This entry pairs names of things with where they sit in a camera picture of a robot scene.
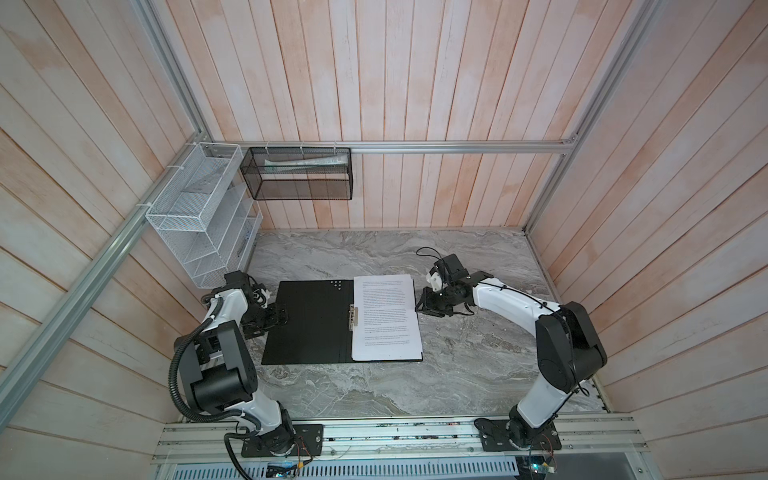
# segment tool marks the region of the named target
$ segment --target open black clipboard folder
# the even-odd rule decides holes
[[[275,302],[288,321],[266,336],[262,365],[358,363],[352,359],[350,307],[355,303],[354,280],[280,282]],[[376,360],[380,362],[421,362]]]

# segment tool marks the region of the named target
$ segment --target printed document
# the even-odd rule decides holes
[[[352,359],[420,360],[422,337],[410,275],[355,277]]]

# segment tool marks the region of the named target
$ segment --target marble surface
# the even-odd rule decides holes
[[[435,261],[416,256],[419,247],[455,253],[470,272],[485,270],[551,299],[525,238],[512,229],[261,233],[248,271],[273,292],[281,280],[395,273],[410,274],[419,292]],[[260,388],[293,418],[506,415],[538,376],[533,337],[495,313],[419,314],[419,328],[423,362],[262,366],[265,337],[249,340],[248,349]],[[590,390],[589,397],[571,397],[562,411],[601,411]]]

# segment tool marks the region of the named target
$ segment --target wood paneling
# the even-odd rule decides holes
[[[225,141],[567,137],[641,3],[154,1]],[[557,159],[365,155],[351,201],[262,208],[275,228],[521,226]]]
[[[531,238],[563,299],[590,312],[609,355],[598,376],[665,478],[757,478],[768,5],[664,9]]]
[[[0,61],[4,369],[194,127],[128,3],[3,2]],[[140,240],[0,434],[0,476],[148,475],[199,295],[154,232]]]

